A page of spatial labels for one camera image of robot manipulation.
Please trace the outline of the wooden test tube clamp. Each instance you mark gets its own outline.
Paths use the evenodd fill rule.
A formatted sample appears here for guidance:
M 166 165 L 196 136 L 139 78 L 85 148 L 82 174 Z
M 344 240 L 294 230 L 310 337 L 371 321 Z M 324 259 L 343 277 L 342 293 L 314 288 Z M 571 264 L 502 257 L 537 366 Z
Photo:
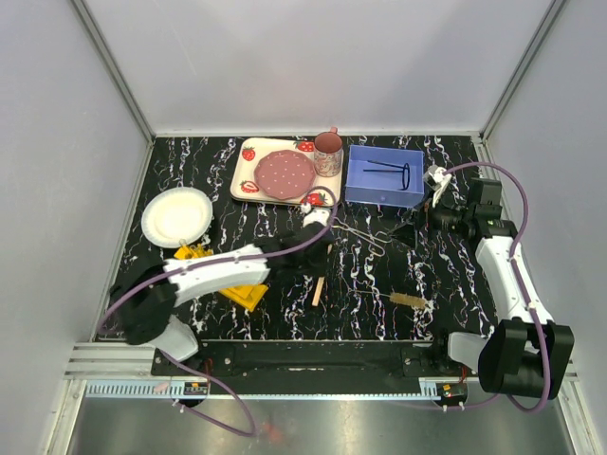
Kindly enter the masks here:
M 322 291 L 323 291 L 323 288 L 324 288 L 324 284 L 325 284 L 325 277 L 319 277 L 318 280 L 317 280 L 317 284 L 316 284 L 316 287 L 315 287 L 315 292 L 314 292 L 313 299 L 312 299 L 312 302 L 311 302 L 311 306 L 313 308 L 317 308 L 319 306 L 319 304 L 320 304 L 320 300 L 321 300 L 321 297 L 322 297 Z

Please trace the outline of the metal crucible tongs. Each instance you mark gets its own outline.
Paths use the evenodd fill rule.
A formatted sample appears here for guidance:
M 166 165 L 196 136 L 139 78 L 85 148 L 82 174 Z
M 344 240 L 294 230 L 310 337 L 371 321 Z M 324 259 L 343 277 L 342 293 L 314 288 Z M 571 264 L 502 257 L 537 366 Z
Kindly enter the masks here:
M 369 246 L 369 251 L 378 257 L 383 257 L 386 254 L 384 245 L 388 245 L 391 240 L 386 238 L 380 238 L 376 235 L 360 231 L 353 227 L 348 227 L 346 225 L 337 224 L 333 226 L 333 229 L 338 229 L 349 234 L 354 235 L 359 238 L 361 241 L 365 242 Z

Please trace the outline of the test tube brush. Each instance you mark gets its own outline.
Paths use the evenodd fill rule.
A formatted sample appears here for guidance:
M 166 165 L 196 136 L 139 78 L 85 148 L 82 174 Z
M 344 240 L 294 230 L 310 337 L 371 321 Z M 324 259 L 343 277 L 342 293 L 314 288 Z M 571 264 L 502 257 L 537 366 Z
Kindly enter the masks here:
M 423 298 L 412 296 L 403 293 L 392 292 L 390 294 L 380 293 L 376 291 L 363 291 L 363 290 L 354 290 L 355 294 L 363 295 L 369 294 L 376 297 L 387 298 L 389 302 L 404 305 L 415 309 L 424 309 L 427 306 L 427 301 Z

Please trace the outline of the glass test tube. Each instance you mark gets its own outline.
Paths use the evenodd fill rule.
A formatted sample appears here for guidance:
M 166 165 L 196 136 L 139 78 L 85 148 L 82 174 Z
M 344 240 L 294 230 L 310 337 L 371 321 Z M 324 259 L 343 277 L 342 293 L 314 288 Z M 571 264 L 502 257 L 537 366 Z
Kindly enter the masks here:
M 213 251 L 211 249 L 205 248 L 201 244 L 198 244 L 197 246 L 192 246 L 191 252 L 192 252 L 193 257 L 196 259 L 208 257 L 213 254 Z
M 190 248 L 189 248 L 189 245 L 188 245 L 188 243 L 187 243 L 187 242 L 186 242 L 184 239 L 180 239 L 180 240 L 179 240 L 179 244 L 180 244 L 180 249 L 179 249 L 179 251 L 180 251 L 182 254 L 189 254 L 189 253 L 190 253 Z

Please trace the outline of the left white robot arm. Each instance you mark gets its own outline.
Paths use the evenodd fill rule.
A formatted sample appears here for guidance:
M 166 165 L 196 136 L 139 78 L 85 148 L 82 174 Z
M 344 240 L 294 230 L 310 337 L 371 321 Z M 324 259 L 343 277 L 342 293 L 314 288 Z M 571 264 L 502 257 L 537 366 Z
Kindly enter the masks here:
M 276 276 L 311 276 L 322 270 L 329 230 L 313 222 L 294 233 L 258 239 L 239 249 L 193 260 L 152 264 L 114 286 L 111 301 L 127 344 L 148 344 L 172 357 L 186 375 L 198 373 L 205 353 L 189 324 L 174 309 L 223 289 L 265 284 Z

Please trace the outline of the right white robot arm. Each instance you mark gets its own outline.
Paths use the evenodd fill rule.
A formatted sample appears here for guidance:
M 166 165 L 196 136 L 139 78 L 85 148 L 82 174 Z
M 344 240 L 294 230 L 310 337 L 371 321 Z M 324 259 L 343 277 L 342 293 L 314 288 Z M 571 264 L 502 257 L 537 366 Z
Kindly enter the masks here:
M 474 179 L 466 203 L 450 208 L 441 201 L 449 181 L 448 175 L 426 176 L 428 191 L 416 220 L 402 230 L 460 234 L 486 276 L 498 324 L 488 337 L 441 330 L 430 350 L 432 367 L 448 376 L 465 366 L 488 393 L 552 400 L 573 352 L 573 331 L 554 320 L 535 290 L 525 268 L 522 232 L 502 216 L 501 182 Z

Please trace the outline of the blue plastic drawer box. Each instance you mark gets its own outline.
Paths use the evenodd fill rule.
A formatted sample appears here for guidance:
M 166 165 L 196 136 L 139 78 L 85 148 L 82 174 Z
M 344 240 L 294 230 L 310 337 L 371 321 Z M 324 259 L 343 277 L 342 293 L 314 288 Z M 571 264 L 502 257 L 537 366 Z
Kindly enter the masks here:
M 424 153 L 416 150 L 389 149 L 375 146 L 352 145 L 349 148 L 347 177 L 345 183 L 346 202 L 372 204 L 396 208 L 413 208 L 425 195 Z M 397 173 L 366 173 L 375 165 L 368 160 L 393 164 L 409 163 L 411 183 L 402 191 L 400 175 Z

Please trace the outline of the strawberry pattern tray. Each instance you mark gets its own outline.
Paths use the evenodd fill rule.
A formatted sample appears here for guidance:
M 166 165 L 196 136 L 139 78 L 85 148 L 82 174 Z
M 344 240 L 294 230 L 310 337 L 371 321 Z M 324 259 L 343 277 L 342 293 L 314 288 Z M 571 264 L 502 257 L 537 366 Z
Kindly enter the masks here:
M 314 147 L 311 141 L 282 140 L 252 137 L 244 141 L 239 154 L 230 191 L 233 198 L 241 201 L 298 206 L 310 203 L 317 207 L 331 208 L 340 200 L 342 173 L 322 177 L 316 173 L 313 186 L 303 197 L 280 201 L 266 196 L 253 181 L 253 172 L 261 158 L 271 152 L 289 150 L 305 154 L 314 164 Z

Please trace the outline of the yellow test tube rack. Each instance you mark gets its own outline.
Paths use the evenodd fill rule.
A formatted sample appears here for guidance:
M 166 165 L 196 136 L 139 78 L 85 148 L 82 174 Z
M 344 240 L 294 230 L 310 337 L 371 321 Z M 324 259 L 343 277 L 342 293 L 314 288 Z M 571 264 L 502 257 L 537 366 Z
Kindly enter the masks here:
M 174 255 L 174 258 L 180 261 L 193 260 L 195 259 L 192 255 L 190 248 L 189 254 L 182 254 L 179 249 Z M 254 285 L 239 285 L 230 288 L 219 290 L 219 293 L 231 300 L 232 302 L 242 306 L 246 310 L 252 312 L 258 303 L 262 300 L 268 290 L 268 286 L 265 284 L 254 284 Z

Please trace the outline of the pink dotted plate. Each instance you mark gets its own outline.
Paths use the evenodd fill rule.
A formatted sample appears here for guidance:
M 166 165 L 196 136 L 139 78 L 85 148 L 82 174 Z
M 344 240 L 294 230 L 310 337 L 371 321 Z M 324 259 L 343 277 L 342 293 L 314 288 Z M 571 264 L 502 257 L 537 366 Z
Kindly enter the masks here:
M 260 159 L 253 181 L 266 196 L 286 201 L 303 197 L 316 176 L 314 164 L 305 154 L 281 150 Z

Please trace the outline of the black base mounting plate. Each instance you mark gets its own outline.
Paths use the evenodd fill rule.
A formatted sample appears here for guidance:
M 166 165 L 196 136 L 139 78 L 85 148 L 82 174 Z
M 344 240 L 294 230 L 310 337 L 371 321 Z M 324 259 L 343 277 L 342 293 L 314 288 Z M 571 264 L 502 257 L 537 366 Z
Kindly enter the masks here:
M 435 383 L 476 379 L 413 341 L 204 341 L 184 364 L 241 395 L 434 395 Z

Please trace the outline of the pink floral mug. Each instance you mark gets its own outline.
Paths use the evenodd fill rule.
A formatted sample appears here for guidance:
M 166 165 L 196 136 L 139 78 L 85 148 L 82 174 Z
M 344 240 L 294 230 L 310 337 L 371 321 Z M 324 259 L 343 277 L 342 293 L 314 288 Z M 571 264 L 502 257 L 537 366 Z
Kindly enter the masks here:
M 337 127 L 318 134 L 314 139 L 314 167 L 322 177 L 333 177 L 341 170 L 343 141 Z

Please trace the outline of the white paper plate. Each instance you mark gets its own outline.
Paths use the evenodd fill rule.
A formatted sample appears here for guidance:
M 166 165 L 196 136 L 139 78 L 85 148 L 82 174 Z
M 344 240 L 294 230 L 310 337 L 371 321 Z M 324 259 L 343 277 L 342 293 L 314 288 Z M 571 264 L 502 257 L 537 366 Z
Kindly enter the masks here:
M 200 239 L 213 217 L 212 201 L 194 188 L 179 187 L 157 195 L 144 209 L 141 230 L 161 248 L 179 248 Z

